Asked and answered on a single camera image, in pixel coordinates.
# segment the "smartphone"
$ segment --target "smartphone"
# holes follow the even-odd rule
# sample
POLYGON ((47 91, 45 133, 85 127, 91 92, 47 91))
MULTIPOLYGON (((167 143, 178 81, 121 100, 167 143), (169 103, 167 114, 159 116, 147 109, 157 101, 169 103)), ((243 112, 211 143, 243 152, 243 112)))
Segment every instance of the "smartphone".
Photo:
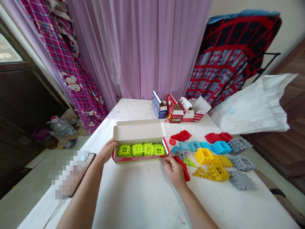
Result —
POLYGON ((79 187, 80 183, 83 180, 84 175, 86 174, 87 169, 89 168, 89 166, 91 165, 91 163, 95 159, 95 156, 96 156, 96 154, 94 154, 94 153, 89 153, 88 154, 88 157, 86 158, 86 160, 85 160, 85 162, 82 166, 82 169, 80 170, 80 173, 77 176, 76 183, 73 185, 68 197, 73 197, 74 196, 77 188, 79 187))

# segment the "blue toy box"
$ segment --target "blue toy box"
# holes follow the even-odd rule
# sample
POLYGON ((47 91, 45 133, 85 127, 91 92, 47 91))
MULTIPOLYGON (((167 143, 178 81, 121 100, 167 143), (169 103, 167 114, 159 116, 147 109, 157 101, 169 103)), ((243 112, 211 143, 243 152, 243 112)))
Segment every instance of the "blue toy box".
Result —
POLYGON ((166 118, 167 116, 167 107, 166 105, 159 99, 155 91, 152 92, 152 107, 158 116, 159 119, 166 118))

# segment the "floor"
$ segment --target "floor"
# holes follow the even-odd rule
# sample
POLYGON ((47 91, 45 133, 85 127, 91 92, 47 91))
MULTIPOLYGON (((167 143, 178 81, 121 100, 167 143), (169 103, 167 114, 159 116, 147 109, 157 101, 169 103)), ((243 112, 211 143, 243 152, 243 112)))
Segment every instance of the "floor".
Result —
POLYGON ((46 149, 26 167, 33 168, 5 197, 0 200, 0 228, 16 229, 30 213, 52 180, 77 150, 89 139, 79 136, 72 149, 46 149))
MULTIPOLYGON (((45 150, 31 161, 27 167, 33 170, 0 200, 1 228, 15 229, 24 220, 39 199, 50 188, 51 181, 70 160, 74 151, 79 150, 89 137, 79 136, 73 149, 45 150)), ((305 195, 282 177, 254 149, 244 153, 259 171, 272 180, 288 197, 292 204, 305 215, 305 195)))

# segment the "cartoon print fabric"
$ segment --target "cartoon print fabric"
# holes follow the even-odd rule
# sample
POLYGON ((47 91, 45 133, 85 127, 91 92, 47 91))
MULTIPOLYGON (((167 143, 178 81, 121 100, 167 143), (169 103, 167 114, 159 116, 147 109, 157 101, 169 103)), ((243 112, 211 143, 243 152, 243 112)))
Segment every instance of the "cartoon print fabric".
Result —
POLYGON ((185 97, 201 95, 212 107, 235 94, 261 69, 282 20, 276 16, 237 17, 208 24, 185 97))
POLYGON ((108 112, 74 39, 73 25, 65 1, 21 0, 62 80, 69 88, 73 106, 87 131, 92 134, 108 112))

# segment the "beige wall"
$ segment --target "beige wall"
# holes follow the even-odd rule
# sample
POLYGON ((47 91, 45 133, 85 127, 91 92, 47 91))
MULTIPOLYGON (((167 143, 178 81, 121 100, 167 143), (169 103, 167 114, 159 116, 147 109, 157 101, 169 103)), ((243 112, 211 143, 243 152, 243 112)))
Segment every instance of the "beige wall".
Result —
MULTIPOLYGON (((273 40, 268 52, 280 52, 272 64, 265 71, 268 74, 301 40, 305 35, 305 1, 304 0, 214 0, 210 17, 220 14, 237 13, 245 9, 259 9, 279 11, 282 26, 273 40)), ((262 67, 273 56, 265 56, 262 67)), ((248 79, 244 85, 248 86, 255 79, 248 79)))

